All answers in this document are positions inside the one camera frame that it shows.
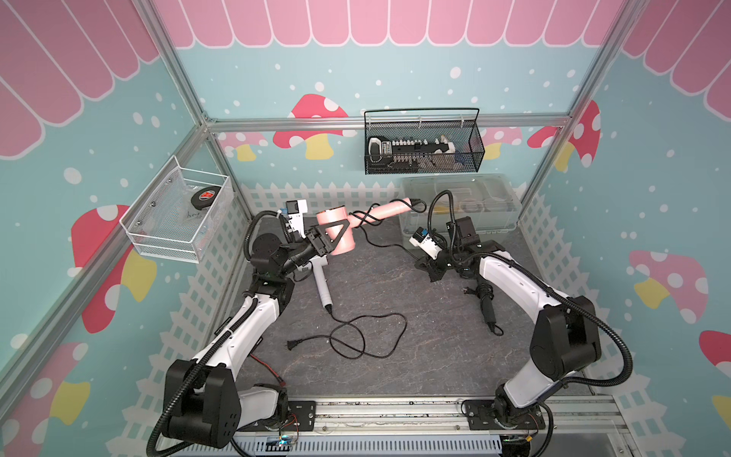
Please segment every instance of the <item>red wire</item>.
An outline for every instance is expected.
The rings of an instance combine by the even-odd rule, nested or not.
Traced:
[[[279,375],[278,375],[278,374],[276,373],[276,371],[274,371],[274,369],[272,369],[272,367],[270,367],[270,366],[269,366],[269,365],[268,365],[268,364],[267,364],[266,362],[264,362],[264,361],[260,360],[260,359],[259,359],[259,358],[258,358],[258,357],[257,357],[256,355],[254,355],[254,354],[249,354],[249,357],[253,358],[253,359],[254,359],[254,360],[256,360],[257,362],[261,363],[261,364],[262,364],[263,366],[267,367],[267,369],[268,369],[269,371],[271,371],[271,373],[272,373],[272,374],[273,374],[274,376],[276,376],[276,377],[281,377],[281,376],[279,376]]]

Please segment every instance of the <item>white polka dot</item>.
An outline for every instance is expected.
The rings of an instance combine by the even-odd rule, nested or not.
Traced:
[[[53,388],[53,381],[50,378],[41,378],[31,386],[31,397],[34,399],[42,399]]]
[[[582,135],[584,135],[584,124],[579,124],[574,128],[574,138],[578,140]]]
[[[107,293],[104,294],[104,305],[107,306],[112,311],[117,310],[117,305],[119,304],[119,290],[121,289],[121,285],[114,284],[112,287],[107,289]]]
[[[96,213],[105,221],[113,221],[114,219],[117,219],[119,209],[117,208],[117,205],[100,206],[96,209]]]
[[[655,262],[664,262],[665,259],[667,259],[667,254],[663,254],[662,252],[650,251],[650,257],[652,257],[652,260],[654,260]]]
[[[708,280],[706,278],[696,279],[695,289],[702,294],[708,295]]]
[[[678,289],[683,286],[683,277],[677,273],[667,275],[667,285]]]
[[[24,333],[19,333],[18,335],[15,335],[10,339],[10,347],[13,349],[19,349],[21,346],[23,346],[23,343],[25,343],[27,339],[28,335]]]
[[[682,309],[681,317],[689,324],[695,324],[695,321],[697,320],[697,318],[695,317],[695,313],[690,309]]]
[[[76,360],[77,362],[84,358],[84,355],[86,355],[86,352],[89,350],[89,345],[87,343],[79,343],[74,350],[71,352],[71,356]]]
[[[8,446],[15,435],[20,431],[20,423],[15,419],[8,419],[2,424],[2,444]]]
[[[331,111],[331,112],[332,112],[332,111],[337,111],[337,110],[338,110],[338,108],[340,108],[340,107],[338,106],[338,104],[337,104],[337,103],[335,103],[335,102],[334,102],[333,100],[331,100],[331,99],[328,99],[328,98],[326,98],[326,99],[325,99],[325,100],[324,100],[324,101],[322,102],[322,104],[323,104],[323,105],[325,106],[325,109],[326,109],[326,110],[328,110],[328,111]]]
[[[71,184],[79,184],[81,182],[81,172],[75,168],[68,167],[64,170],[64,179]]]

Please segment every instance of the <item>clear plastic box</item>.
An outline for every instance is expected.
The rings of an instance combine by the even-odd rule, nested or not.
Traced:
[[[405,178],[401,185],[404,197],[420,198],[427,205],[443,190],[452,191],[455,218],[469,216],[482,241],[503,241],[515,230],[522,205],[505,175],[462,175]],[[413,249],[409,238],[417,228],[426,228],[427,213],[410,211],[399,216],[404,247]],[[450,220],[449,199],[445,195],[437,202],[431,218],[432,229],[447,234]]]

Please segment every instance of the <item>teal wall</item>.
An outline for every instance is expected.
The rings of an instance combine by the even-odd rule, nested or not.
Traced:
[[[622,55],[594,97],[602,131],[594,162],[584,167],[572,153],[523,222],[549,279],[595,295],[635,354],[633,378],[607,392],[643,455],[728,456],[731,124],[668,79]],[[590,374],[617,373],[612,346],[605,340]]]

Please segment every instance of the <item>mushroom wall decal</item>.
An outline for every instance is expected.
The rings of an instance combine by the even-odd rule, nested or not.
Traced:
[[[346,118],[348,114],[333,100],[317,94],[307,94],[300,99],[287,116],[289,118]],[[307,143],[305,157],[310,160],[325,160],[333,156],[328,135],[354,137],[355,130],[319,130],[302,132],[277,132],[274,144],[283,149],[292,148],[303,141]]]
[[[500,157],[500,145],[510,144],[517,146],[523,142],[523,133],[517,127],[489,127],[480,133],[485,145],[484,160]]]
[[[252,162],[257,155],[251,150],[251,145],[269,146],[269,142],[259,132],[223,132],[218,134],[218,140],[227,157],[233,157],[236,151],[236,159],[239,162]]]
[[[707,330],[700,334],[698,345],[709,362],[731,377],[731,335]]]
[[[86,343],[66,343],[56,348],[10,418],[2,424],[5,457],[37,457],[43,449],[49,418],[58,418],[67,426],[78,418],[91,385],[64,379],[87,350]]]
[[[647,307],[657,309],[672,296],[683,320],[695,324],[708,303],[708,280],[703,267],[693,257],[663,252],[632,251],[628,273],[639,271],[649,276],[635,284],[635,292]]]
[[[75,276],[86,266],[127,208],[124,205],[102,206],[83,214],[76,220],[71,227],[76,266],[69,269],[70,276]],[[130,245],[81,313],[86,331],[98,333],[112,322],[119,302],[121,285],[126,286],[132,297],[140,302],[147,296],[156,275],[157,264],[153,260],[143,259]]]
[[[548,146],[558,131],[557,127],[543,127],[528,139],[528,146],[531,148],[544,148]],[[553,166],[558,171],[565,173],[569,169],[571,153],[576,151],[584,167],[589,167],[596,157],[596,150],[599,147],[599,138],[602,134],[602,117],[599,106],[594,100],[579,120],[567,143],[561,148]]]

